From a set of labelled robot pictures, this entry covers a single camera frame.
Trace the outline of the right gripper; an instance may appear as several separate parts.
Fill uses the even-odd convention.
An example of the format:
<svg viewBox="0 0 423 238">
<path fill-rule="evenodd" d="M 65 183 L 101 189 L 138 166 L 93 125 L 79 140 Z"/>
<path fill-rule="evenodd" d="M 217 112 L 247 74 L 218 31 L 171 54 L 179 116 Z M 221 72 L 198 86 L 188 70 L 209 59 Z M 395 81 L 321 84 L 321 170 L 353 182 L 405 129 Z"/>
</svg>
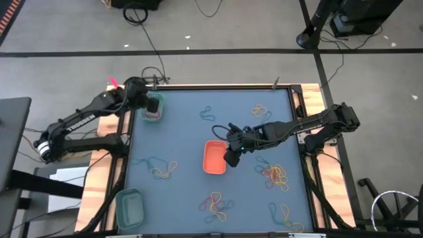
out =
<svg viewBox="0 0 423 238">
<path fill-rule="evenodd" d="M 263 125 L 255 126 L 253 128 L 245 126 L 243 129 L 229 123 L 229 131 L 226 135 L 229 146 L 225 152 L 224 159 L 231 167 L 236 167 L 239 164 L 240 156 L 246 152 L 253 152 L 258 150 L 258 142 L 263 139 L 262 132 Z"/>
</svg>

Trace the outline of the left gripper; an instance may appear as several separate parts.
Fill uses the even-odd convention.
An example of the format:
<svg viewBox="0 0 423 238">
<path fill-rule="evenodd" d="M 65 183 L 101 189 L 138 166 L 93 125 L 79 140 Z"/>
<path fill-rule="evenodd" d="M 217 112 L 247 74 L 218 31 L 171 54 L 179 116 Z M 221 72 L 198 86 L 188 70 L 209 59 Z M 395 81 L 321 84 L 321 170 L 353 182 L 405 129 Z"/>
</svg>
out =
<svg viewBox="0 0 423 238">
<path fill-rule="evenodd" d="M 156 114 L 159 112 L 160 100 L 154 97 L 148 98 L 148 88 L 146 87 L 146 83 L 146 80 L 141 77 L 130 77 L 125 81 L 125 109 L 139 109 L 147 107 L 147 113 Z"/>
</svg>

